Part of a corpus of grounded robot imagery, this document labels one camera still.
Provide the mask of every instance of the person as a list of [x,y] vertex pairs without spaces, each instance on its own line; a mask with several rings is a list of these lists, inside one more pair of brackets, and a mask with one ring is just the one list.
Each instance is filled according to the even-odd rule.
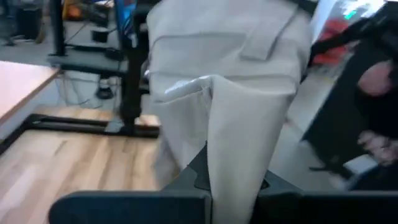
[[373,65],[360,78],[356,92],[356,106],[369,127],[359,136],[358,144],[382,166],[398,159],[398,111],[394,107],[398,86],[390,78],[394,72],[393,61]]
[[11,16],[11,7],[8,0],[1,0],[1,7],[2,7],[2,15],[0,20],[0,32],[2,33],[2,38],[6,41],[6,46],[14,46],[15,43],[11,38],[12,33],[12,23],[10,20],[12,19]]
[[359,79],[355,104],[367,130],[358,136],[358,144],[379,166],[349,181],[350,190],[398,190],[398,75],[394,62],[385,60],[369,68]]

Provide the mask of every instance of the cable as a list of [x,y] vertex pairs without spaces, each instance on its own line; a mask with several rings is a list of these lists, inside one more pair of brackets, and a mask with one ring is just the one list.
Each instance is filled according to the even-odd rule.
[[[68,79],[68,78],[65,78],[65,76],[67,76],[67,75],[66,75],[66,74],[63,74],[62,77],[58,76],[57,79],[62,79],[64,82],[65,82],[66,80],[70,80],[70,79]],[[68,104],[71,104],[71,105],[83,105],[83,104],[89,102],[90,99],[83,100],[83,96],[82,96],[81,93],[77,90],[77,87],[75,86],[75,84],[74,84],[73,82],[71,82],[71,81],[70,81],[70,83],[72,84],[73,91],[75,92],[76,97],[78,98],[78,102],[77,102],[77,103],[71,103],[70,101],[67,100],[66,96],[63,96],[63,95],[60,93],[60,91],[59,91],[58,93],[59,93],[60,96],[64,99],[64,101],[65,101],[66,103],[68,103]]]
[[76,83],[70,78],[69,78],[69,82],[72,84],[73,91],[75,92],[76,97],[78,98],[78,101],[81,102],[79,104],[83,105],[85,103],[90,103],[90,106],[92,107],[93,105],[91,104],[91,101],[90,101],[91,99],[83,100],[83,95],[80,93],[80,91],[78,91],[78,88],[75,85]]
[[113,29],[109,30],[109,31],[108,31],[108,33],[110,34],[110,33],[112,33],[112,32],[115,32],[117,29],[118,29],[118,28],[117,28],[117,27],[115,27],[115,28],[113,28]]
[[61,93],[60,86],[59,86],[59,84],[58,84],[58,82],[57,82],[57,80],[59,80],[59,79],[60,79],[59,77],[58,77],[57,79],[55,79],[55,85],[57,86],[57,90],[58,90],[59,97],[61,97],[61,98],[64,100],[64,102],[65,102],[65,104],[66,104],[67,106],[69,106],[69,105],[80,106],[80,105],[83,105],[83,104],[85,104],[85,103],[87,103],[87,102],[90,101],[90,99],[87,99],[87,100],[85,100],[85,101],[78,102],[78,103],[72,103],[72,102],[70,102],[70,101],[66,98],[66,96],[64,96],[64,95]]
[[98,109],[98,108],[102,108],[104,106],[104,103],[102,100],[100,100],[101,104],[99,106],[93,107],[93,109]]
[[74,37],[76,37],[76,35],[77,35],[81,30],[83,30],[89,23],[90,23],[90,21],[86,21],[86,22],[80,27],[80,29],[79,29],[78,31],[75,32],[75,34],[73,34],[71,37],[69,37],[69,39],[67,39],[67,40],[65,41],[65,44],[69,44],[69,41],[71,41]]

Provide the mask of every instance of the floor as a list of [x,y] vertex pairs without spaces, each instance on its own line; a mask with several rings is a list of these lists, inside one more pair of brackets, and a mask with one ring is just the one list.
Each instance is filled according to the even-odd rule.
[[[78,22],[68,22],[67,36],[73,35],[80,27],[81,24]],[[80,32],[72,42],[80,44],[90,42],[90,28]],[[47,38],[40,45],[24,42],[18,43],[15,47],[0,47],[0,60],[49,65],[47,55],[52,52],[53,38],[49,27]],[[68,91],[66,93],[58,88],[60,80],[52,82],[23,110],[20,110],[6,124],[0,126],[0,139],[7,136],[38,105],[66,105],[65,94],[68,101],[72,102],[69,105],[76,105],[89,99],[87,103],[80,105],[84,108],[100,106],[103,111],[112,111],[114,106],[119,104],[118,99],[100,101],[94,97],[98,79],[96,75],[79,72],[67,72],[67,74],[72,80],[67,81]],[[304,131],[310,125],[332,86],[333,80],[325,76],[312,76],[303,83],[289,109],[288,122],[283,127],[269,167],[275,174],[304,190],[337,190],[333,176],[327,172],[309,171],[309,167],[318,167],[321,164],[313,155],[310,146],[305,142],[300,142]],[[143,100],[142,107],[146,113],[150,113],[150,103],[147,98]]]
[[[110,111],[79,107],[35,112],[104,121],[113,117]],[[47,223],[51,204],[77,190],[158,190],[152,170],[156,149],[156,139],[26,131],[0,157],[0,223]]]

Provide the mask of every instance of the white fabric bag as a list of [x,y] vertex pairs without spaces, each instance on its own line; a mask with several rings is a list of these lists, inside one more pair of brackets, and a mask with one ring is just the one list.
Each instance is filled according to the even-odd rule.
[[207,142],[213,223],[248,223],[310,56],[288,0],[164,0],[147,17],[161,186]]

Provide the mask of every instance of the gray floor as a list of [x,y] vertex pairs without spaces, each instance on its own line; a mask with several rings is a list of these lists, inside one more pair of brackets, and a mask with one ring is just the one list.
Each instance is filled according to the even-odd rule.
[[[73,35],[80,26],[80,22],[68,22],[67,35]],[[115,33],[110,39],[111,43],[117,43]],[[87,27],[83,32],[79,33],[72,42],[79,44],[90,42],[90,28]],[[52,52],[53,38],[49,29],[47,38],[42,44],[18,43],[15,47],[1,47],[0,60],[48,66],[47,55]],[[73,103],[90,99],[88,103],[80,105],[87,108],[94,108],[102,104],[101,110],[113,110],[114,105],[119,104],[118,100],[115,101],[115,99],[99,101],[94,97],[98,79],[96,75],[80,72],[67,72],[67,75],[74,79],[82,80],[66,81],[66,93],[57,88],[57,82],[60,85],[61,80],[52,82],[30,101],[23,110],[20,110],[15,117],[0,126],[0,139],[12,131],[37,105],[65,105],[65,95]],[[73,85],[75,85],[78,94],[74,91]],[[310,124],[317,109],[322,105],[332,83],[315,77],[309,78],[302,86],[303,88],[300,88],[296,97],[297,100],[294,101],[289,110],[291,123],[287,123],[282,130],[271,161],[270,170],[305,190],[336,190],[334,185],[331,184],[333,177],[330,174],[309,171],[308,167],[320,166],[320,163],[313,155],[310,147],[300,142],[303,131]],[[78,99],[77,95],[83,96],[84,99]],[[150,111],[149,100],[144,99],[143,102],[145,103],[143,109]]]

